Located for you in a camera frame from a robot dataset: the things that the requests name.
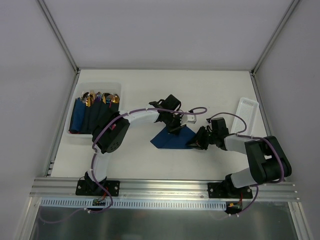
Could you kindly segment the blue paper napkin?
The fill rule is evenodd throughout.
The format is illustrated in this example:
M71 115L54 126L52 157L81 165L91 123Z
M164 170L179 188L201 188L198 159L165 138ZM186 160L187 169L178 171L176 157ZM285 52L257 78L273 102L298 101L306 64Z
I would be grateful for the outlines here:
M191 147L187 143L196 136L196 133L189 127L183 127L178 135L169 133L167 128L163 128L151 141L157 149L188 150Z

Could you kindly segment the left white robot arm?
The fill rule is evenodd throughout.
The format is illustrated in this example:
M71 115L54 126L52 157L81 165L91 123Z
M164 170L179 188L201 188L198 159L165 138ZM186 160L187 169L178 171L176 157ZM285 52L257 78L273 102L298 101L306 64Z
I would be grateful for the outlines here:
M153 101L145 108L128 112L109 110L98 120L92 132L94 156L90 169L79 186L83 195L102 195L107 190L107 162L97 160L98 155L116 151L123 142L130 127L146 123L164 123L164 129L152 139L156 147L166 146L172 139L178 139L186 128L182 124L183 113L179 113L181 102L172 94L165 100Z

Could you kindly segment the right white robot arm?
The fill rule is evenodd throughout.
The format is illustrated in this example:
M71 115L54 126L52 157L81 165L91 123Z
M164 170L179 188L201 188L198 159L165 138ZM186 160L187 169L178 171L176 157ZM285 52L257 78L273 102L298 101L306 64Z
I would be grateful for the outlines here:
M198 150L207 150L208 146L215 145L223 151L244 154L248 161L248 168L226 175L220 183L210 183L209 197L239 198L251 186L280 183L291 176L292 166L275 136L254 137L229 133L223 117L209 121L211 125L200 127L186 145Z

